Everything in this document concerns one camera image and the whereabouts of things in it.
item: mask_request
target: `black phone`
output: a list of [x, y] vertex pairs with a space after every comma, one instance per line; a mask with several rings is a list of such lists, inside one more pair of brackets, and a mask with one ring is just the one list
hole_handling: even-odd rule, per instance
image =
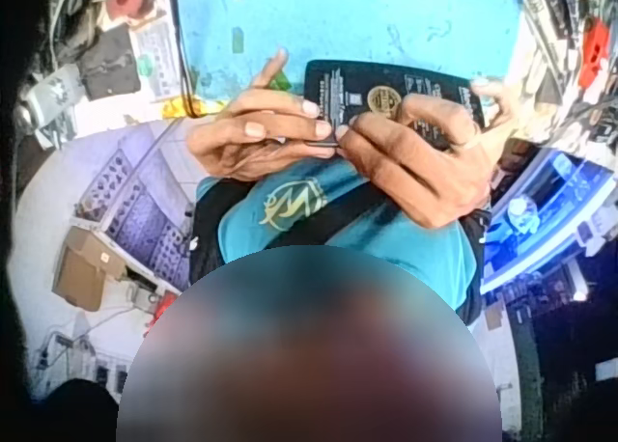
[[[395, 119], [402, 100], [411, 93], [462, 104], [478, 125], [484, 125], [481, 100], [471, 92], [464, 78], [430, 70], [352, 61], [311, 61], [305, 71], [304, 96], [320, 106], [320, 119], [329, 121], [333, 132], [339, 125], [367, 111]], [[441, 151], [449, 148], [437, 126], [417, 121], [412, 127], [434, 148]], [[337, 146], [337, 140], [333, 133], [310, 144], [333, 147]]]

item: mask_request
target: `blue surface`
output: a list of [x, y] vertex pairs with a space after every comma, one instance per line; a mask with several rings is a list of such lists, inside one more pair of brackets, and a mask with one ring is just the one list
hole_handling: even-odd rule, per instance
[[520, 0], [179, 0], [179, 8], [187, 63], [206, 99], [235, 97], [278, 46], [290, 52], [285, 72], [299, 93], [313, 59], [502, 77], [520, 19]]

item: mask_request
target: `backpack strap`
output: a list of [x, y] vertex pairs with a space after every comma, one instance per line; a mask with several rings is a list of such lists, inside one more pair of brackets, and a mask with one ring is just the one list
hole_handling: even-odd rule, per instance
[[[191, 251], [190, 257], [191, 284], [224, 264], [218, 239], [219, 222], [228, 210], [246, 197], [252, 187], [253, 183], [221, 180], [198, 202], [193, 223], [193, 239], [198, 238], [197, 247]], [[387, 202], [388, 199], [386, 194], [370, 182], [361, 184], [308, 218], [294, 223], [265, 249], [326, 244], [363, 213]], [[485, 252], [483, 241], [491, 218], [489, 212], [476, 209], [460, 219], [476, 260], [476, 271], [466, 290], [465, 301], [457, 309], [458, 316], [466, 325], [480, 316], [483, 307], [481, 296]]]
[[476, 260], [476, 271], [465, 292], [465, 301], [456, 310], [457, 315], [469, 326], [481, 315], [483, 310], [483, 269], [485, 267], [485, 233], [492, 221], [492, 214], [479, 208], [460, 219], [463, 231], [470, 241], [472, 253]]
[[266, 249], [326, 244], [363, 213], [385, 203], [387, 199], [386, 194], [370, 182], [363, 183], [316, 213], [294, 223], [289, 230], [271, 241]]
[[191, 244], [196, 246], [189, 256], [191, 285], [224, 264], [219, 247], [219, 223], [228, 210], [246, 197], [253, 184], [231, 179], [220, 180], [196, 204], [191, 231]]

